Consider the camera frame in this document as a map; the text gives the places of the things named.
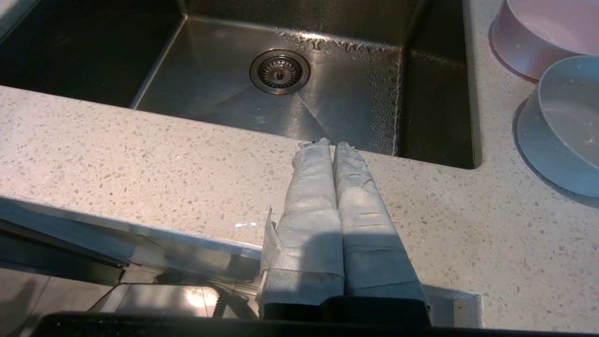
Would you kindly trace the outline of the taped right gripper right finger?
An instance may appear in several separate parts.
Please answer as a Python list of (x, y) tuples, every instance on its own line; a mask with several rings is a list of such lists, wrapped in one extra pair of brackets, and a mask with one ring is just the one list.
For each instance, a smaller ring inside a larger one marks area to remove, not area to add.
[(333, 160), (346, 293), (430, 303), (366, 161), (347, 142)]

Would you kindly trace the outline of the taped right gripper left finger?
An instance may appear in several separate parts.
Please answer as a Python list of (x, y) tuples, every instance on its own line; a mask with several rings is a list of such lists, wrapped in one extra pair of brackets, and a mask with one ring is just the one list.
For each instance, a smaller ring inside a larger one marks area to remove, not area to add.
[(267, 215), (256, 295), (259, 315), (278, 305), (318, 307), (344, 294), (343, 235), (330, 142), (300, 145), (278, 223)]

